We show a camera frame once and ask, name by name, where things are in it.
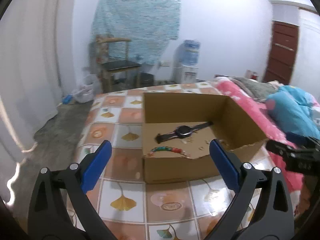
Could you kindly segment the dark blue wrist watch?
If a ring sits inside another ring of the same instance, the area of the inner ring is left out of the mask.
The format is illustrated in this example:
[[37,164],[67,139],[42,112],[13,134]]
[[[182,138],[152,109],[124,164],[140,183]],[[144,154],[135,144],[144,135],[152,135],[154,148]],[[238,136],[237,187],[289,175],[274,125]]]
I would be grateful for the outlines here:
[[210,127],[213,125],[212,121],[209,122],[205,122],[202,124],[198,124],[195,126],[187,126],[187,125],[182,125],[182,126],[178,126],[173,132],[171,133],[167,133],[167,134],[157,134],[157,136],[155,137],[155,141],[157,142],[157,144],[163,143],[165,141],[169,141],[172,139],[184,139],[184,138],[188,138],[190,137],[193,133]]

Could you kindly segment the pink floral blanket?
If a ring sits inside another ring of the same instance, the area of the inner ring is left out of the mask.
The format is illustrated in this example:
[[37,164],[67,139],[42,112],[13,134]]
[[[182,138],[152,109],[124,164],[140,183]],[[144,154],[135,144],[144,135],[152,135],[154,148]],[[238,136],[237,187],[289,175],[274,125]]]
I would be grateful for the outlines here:
[[[261,128],[269,139],[293,146],[285,139],[284,132],[269,117],[264,103],[254,101],[244,90],[227,77],[217,77],[212,85],[221,94],[230,96]],[[310,191],[300,173],[284,171],[285,180],[291,194],[295,215],[301,215],[310,207]]]

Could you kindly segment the blue quilt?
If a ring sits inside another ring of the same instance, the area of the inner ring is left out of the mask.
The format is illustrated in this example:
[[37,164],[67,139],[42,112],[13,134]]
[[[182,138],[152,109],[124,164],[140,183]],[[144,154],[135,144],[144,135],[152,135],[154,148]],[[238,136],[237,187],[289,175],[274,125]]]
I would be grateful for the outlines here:
[[281,86],[265,101],[269,116],[285,133],[319,139],[319,103],[294,86]]

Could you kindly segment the ginkgo patterned bed sheet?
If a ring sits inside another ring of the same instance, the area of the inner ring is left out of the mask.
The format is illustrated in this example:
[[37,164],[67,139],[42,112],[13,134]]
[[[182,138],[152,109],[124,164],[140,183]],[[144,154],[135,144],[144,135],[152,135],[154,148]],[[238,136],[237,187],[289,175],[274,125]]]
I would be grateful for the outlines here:
[[263,142],[278,134],[265,106],[230,81],[162,85],[97,95],[75,159],[111,142],[87,196],[118,239],[204,239],[234,195],[209,156],[210,141],[270,170]]

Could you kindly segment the grey blanket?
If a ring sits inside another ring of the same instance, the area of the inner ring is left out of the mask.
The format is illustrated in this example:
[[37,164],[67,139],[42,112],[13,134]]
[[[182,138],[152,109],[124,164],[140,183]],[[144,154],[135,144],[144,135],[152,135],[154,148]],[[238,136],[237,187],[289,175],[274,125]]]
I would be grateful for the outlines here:
[[245,77],[233,77],[231,81],[256,102],[265,102],[269,95],[277,91],[271,84],[257,82]]

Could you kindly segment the white plastic bag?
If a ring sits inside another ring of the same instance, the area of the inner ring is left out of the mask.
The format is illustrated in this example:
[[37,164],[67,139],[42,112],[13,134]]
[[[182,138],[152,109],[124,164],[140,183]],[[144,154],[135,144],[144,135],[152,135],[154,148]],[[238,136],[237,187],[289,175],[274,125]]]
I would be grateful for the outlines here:
[[72,98],[78,103],[87,103],[94,99],[95,85],[97,77],[94,74],[86,76],[80,87],[73,90],[71,93]]

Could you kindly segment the dark red wooden door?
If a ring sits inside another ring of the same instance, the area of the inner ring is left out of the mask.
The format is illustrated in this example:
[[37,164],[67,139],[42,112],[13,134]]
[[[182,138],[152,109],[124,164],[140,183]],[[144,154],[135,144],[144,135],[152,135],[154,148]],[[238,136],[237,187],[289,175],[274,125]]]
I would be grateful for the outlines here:
[[290,83],[298,48],[299,26],[273,21],[271,49],[262,81]]

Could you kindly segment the brown cardboard box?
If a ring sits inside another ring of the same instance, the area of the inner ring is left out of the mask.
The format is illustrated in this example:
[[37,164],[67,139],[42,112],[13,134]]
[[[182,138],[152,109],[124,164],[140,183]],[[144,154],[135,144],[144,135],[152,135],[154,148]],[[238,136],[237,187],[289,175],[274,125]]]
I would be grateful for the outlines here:
[[[242,162],[251,161],[267,140],[266,134],[230,97],[214,94],[145,93],[142,149],[144,180],[148,184],[198,180],[219,174],[209,155],[213,139]],[[157,144],[157,134],[178,126],[213,125],[185,139]]]

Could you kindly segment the wooden chair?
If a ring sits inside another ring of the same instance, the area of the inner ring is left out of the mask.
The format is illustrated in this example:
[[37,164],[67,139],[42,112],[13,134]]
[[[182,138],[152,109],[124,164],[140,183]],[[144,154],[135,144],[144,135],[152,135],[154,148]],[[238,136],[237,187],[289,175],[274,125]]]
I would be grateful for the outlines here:
[[[112,92],[112,75],[124,72],[126,78],[128,71],[136,70],[136,86],[140,85],[141,64],[129,60],[129,46],[132,40],[125,37],[111,37],[110,35],[96,35],[95,44],[97,45],[96,63],[100,66],[100,77],[103,84],[103,89]],[[125,57],[124,59],[116,59],[110,57],[110,44],[125,43]]]

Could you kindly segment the water dispenser with bottle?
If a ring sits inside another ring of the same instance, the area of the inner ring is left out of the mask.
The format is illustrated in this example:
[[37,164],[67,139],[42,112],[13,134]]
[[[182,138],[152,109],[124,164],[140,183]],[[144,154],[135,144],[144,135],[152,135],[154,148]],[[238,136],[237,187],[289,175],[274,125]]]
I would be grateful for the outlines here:
[[184,40],[176,49],[173,62],[173,80],[176,83],[195,83],[199,71],[200,42]]

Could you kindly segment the white curtain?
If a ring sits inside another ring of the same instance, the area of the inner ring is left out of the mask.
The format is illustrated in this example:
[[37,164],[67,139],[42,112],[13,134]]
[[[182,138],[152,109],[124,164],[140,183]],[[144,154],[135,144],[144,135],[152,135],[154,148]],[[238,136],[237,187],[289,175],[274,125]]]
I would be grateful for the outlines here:
[[22,153],[76,85],[71,63],[74,0],[1,0],[2,140]]

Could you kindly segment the teal patterned wall cloth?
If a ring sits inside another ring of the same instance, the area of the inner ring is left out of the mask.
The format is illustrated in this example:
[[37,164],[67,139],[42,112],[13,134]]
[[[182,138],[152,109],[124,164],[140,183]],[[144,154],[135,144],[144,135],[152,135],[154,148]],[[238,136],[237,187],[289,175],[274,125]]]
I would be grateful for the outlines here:
[[99,0],[90,39],[129,38],[129,60],[154,65],[178,39],[180,14],[180,0]]

